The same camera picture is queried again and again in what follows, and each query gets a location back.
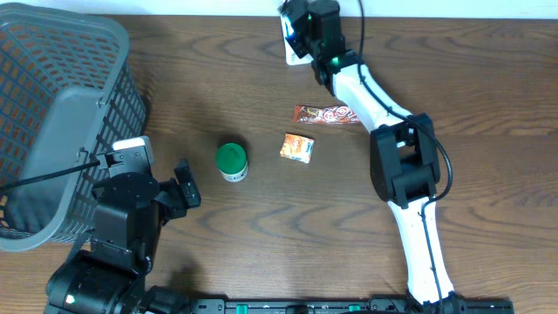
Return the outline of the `orange snack packet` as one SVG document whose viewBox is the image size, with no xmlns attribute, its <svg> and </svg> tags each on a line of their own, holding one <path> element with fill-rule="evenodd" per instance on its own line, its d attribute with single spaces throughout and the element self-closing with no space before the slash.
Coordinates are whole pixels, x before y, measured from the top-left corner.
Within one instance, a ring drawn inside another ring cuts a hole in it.
<svg viewBox="0 0 558 314">
<path fill-rule="evenodd" d="M 301 135 L 286 133 L 280 150 L 283 158 L 309 164 L 315 141 Z"/>
</svg>

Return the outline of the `teal white tissue pack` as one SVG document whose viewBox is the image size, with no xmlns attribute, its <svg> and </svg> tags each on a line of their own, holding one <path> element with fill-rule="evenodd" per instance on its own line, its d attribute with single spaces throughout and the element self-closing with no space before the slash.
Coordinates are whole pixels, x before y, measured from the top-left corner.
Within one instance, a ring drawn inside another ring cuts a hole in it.
<svg viewBox="0 0 558 314">
<path fill-rule="evenodd" d="M 282 21 L 283 36 L 285 38 L 290 38 L 294 34 L 290 19 L 288 17 L 281 16 L 281 21 Z"/>
</svg>

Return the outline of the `red chocolate bar wrapper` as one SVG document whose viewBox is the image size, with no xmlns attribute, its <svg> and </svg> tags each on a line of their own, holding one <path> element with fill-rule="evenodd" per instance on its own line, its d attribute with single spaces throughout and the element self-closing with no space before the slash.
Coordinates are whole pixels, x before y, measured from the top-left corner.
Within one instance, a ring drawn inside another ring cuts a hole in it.
<svg viewBox="0 0 558 314">
<path fill-rule="evenodd" d="M 327 106 L 323 108 L 296 106 L 293 121 L 309 125 L 350 125 L 360 123 L 357 115 L 348 106 Z"/>
</svg>

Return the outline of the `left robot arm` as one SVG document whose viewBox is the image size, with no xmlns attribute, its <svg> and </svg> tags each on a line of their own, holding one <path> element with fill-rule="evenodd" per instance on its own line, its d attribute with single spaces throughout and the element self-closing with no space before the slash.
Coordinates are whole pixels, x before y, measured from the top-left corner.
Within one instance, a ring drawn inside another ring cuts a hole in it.
<svg viewBox="0 0 558 314">
<path fill-rule="evenodd" d="M 162 228 L 201 205 L 186 160 L 168 181 L 150 167 L 110 176 L 93 186 L 98 201 L 94 227 L 74 242 L 46 286 L 46 314 L 188 313 L 179 292 L 146 287 Z"/>
</svg>

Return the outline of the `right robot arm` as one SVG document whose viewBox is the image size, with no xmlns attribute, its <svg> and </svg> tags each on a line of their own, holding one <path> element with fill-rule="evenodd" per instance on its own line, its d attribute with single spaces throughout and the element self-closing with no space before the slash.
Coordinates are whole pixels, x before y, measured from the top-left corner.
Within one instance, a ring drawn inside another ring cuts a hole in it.
<svg viewBox="0 0 558 314">
<path fill-rule="evenodd" d="M 406 312 L 462 313 L 447 275 L 436 227 L 441 162 L 453 167 L 428 115 L 398 105 L 375 81 L 364 50 L 351 50 L 336 1 L 288 0 L 279 7 L 284 42 L 298 59 L 309 58 L 316 81 L 347 105 L 370 135 L 370 176 L 393 213 L 407 265 Z"/>
</svg>

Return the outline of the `green lid white jar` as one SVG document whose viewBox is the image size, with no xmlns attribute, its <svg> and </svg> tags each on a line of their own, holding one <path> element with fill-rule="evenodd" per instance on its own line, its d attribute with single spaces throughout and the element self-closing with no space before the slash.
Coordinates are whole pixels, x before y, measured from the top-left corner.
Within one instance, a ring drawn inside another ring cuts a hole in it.
<svg viewBox="0 0 558 314">
<path fill-rule="evenodd" d="M 248 157 L 244 148 L 238 144 L 220 146 L 216 153 L 216 165 L 226 181 L 238 182 L 248 176 Z"/>
</svg>

